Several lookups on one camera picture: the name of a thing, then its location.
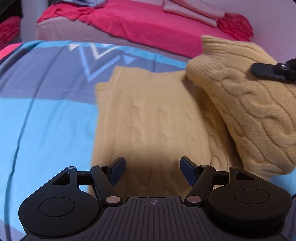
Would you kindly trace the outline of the blue grey patterned bedspread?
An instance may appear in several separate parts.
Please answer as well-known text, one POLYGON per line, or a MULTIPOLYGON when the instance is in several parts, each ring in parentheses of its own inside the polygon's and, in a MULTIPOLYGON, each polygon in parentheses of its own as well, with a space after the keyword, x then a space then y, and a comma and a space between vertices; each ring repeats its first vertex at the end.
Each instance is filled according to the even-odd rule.
POLYGON ((1 51, 1 240, 20 240, 20 204, 67 166, 91 167, 95 85, 116 66, 151 72, 186 61, 135 47, 32 41, 1 51))

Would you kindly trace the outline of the grey lilac crumpled cloth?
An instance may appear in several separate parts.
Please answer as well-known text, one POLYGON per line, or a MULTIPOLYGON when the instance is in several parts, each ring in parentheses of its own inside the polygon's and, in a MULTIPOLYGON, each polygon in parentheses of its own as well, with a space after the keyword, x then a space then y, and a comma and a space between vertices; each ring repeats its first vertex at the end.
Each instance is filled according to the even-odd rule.
POLYGON ((66 2, 98 9, 103 8, 106 5, 107 0, 68 0, 66 2))

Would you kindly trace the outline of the grey mattress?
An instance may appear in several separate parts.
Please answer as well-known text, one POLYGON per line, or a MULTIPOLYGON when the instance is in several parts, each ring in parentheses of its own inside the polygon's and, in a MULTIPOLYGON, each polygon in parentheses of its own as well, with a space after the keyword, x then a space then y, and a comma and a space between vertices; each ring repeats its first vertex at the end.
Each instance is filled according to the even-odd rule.
POLYGON ((121 37, 113 36, 109 33, 96 29, 80 20, 71 21, 66 17, 58 16, 37 23, 36 38, 45 41, 65 41, 93 42, 103 44, 114 44, 130 46, 144 51, 158 53, 166 57, 187 62, 190 58, 151 47, 145 44, 138 44, 121 37))

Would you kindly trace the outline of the pink pillow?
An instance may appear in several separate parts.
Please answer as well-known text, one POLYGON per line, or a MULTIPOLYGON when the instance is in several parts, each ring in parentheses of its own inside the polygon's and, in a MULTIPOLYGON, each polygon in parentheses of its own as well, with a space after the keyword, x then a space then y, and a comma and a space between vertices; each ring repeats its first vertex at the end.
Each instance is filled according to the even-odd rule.
POLYGON ((164 1, 163 11, 198 21, 217 28, 217 20, 225 16, 225 12, 204 1, 164 1))

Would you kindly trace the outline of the red bed sheet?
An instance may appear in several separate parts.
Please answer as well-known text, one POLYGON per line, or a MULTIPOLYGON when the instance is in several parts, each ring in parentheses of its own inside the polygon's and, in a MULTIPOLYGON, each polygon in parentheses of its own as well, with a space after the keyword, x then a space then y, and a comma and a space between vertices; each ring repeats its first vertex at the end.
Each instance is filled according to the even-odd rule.
POLYGON ((61 2, 48 7, 37 23, 58 16, 80 20, 113 36, 188 58, 201 54, 203 35, 232 40, 219 28, 168 14, 162 6, 138 1, 108 1, 99 9, 61 2))

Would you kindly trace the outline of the yellow cable knit sweater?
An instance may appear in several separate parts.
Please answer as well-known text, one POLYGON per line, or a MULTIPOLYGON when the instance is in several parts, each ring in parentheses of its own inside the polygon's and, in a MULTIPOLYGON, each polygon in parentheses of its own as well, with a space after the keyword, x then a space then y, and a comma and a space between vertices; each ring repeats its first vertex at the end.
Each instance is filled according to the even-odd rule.
POLYGON ((183 156, 265 180, 295 169, 295 85, 252 75, 253 63, 276 64, 254 43, 203 36, 202 45, 183 71, 117 66, 96 85, 92 164, 125 158, 122 198, 185 197, 183 156))

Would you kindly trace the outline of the red ruffled fabric pile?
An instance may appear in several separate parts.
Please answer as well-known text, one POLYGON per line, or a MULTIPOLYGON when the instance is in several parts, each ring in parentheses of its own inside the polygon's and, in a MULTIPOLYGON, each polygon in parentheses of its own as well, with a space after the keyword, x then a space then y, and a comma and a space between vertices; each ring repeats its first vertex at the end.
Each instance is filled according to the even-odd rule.
POLYGON ((0 26, 0 49, 2 50, 11 40, 20 33, 21 18, 11 16, 4 20, 0 26))

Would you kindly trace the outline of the red ruffled cushion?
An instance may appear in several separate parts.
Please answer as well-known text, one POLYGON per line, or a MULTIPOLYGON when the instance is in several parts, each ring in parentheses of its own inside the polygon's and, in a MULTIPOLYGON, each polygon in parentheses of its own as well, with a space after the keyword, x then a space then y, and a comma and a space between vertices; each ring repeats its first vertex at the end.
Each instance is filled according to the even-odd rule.
POLYGON ((252 25, 241 14, 225 13, 223 18, 217 20, 217 27, 238 41, 250 42, 254 37, 252 25))

